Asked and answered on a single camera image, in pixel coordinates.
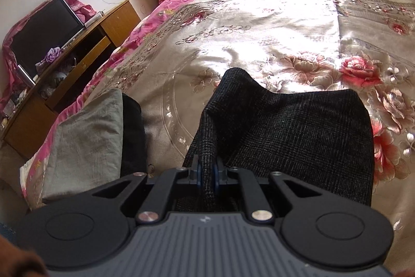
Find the wooden desk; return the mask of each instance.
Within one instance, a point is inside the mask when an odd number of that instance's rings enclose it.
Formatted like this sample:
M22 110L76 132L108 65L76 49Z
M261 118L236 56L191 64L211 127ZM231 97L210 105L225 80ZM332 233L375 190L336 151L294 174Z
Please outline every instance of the wooden desk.
M140 22L129 1L125 0L111 9L64 49L20 103L3 130L1 140L27 159L38 151L58 113L74 102L74 98L81 94L84 86L91 80L92 74L109 58L115 48L121 46ZM74 55L78 56L76 67L47 100L43 99L39 94L41 88L52 73Z

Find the black cloth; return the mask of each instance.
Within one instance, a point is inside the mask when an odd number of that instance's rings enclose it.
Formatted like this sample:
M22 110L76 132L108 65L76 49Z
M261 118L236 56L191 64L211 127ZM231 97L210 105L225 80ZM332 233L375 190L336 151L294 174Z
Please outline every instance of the black cloth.
M122 94L122 158L121 177L147 172L146 134L144 131L141 107L131 97Z
M353 90L277 94L232 68L202 112L184 166L199 155L207 211L217 203L210 169L216 156L227 167L259 177L281 171L370 205L373 147L369 114Z

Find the black screen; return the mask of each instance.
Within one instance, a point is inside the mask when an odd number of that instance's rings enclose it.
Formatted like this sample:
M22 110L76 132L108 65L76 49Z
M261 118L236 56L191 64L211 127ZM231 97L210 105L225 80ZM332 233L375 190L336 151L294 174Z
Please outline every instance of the black screen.
M35 64L55 47L62 47L84 25L64 0L52 0L36 12L23 29L13 37L11 48L17 64L34 77Z

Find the silver screw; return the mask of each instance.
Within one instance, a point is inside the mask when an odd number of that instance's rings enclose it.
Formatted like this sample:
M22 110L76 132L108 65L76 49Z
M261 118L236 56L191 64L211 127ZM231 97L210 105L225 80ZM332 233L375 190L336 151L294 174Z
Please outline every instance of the silver screw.
M257 221L267 221L272 218L272 213L268 210L256 210L251 214L251 216Z
M154 211L143 211L138 215L138 219L143 222L154 222L158 220L158 213Z

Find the floral bedspread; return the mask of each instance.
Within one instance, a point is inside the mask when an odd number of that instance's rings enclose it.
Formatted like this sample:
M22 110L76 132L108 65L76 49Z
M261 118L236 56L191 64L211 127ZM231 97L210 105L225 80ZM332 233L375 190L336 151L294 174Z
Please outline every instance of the floral bedspread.
M389 217L410 253L404 239L415 236L407 225L415 193L414 23L415 0L166 0L58 116L21 169L23 194L31 208L41 206L56 126L110 87L144 101L149 134L165 135L150 144L149 171L180 164L204 104L225 70L237 66L273 92L358 92L374 131L373 207ZM392 250L389 268L415 267L401 252Z

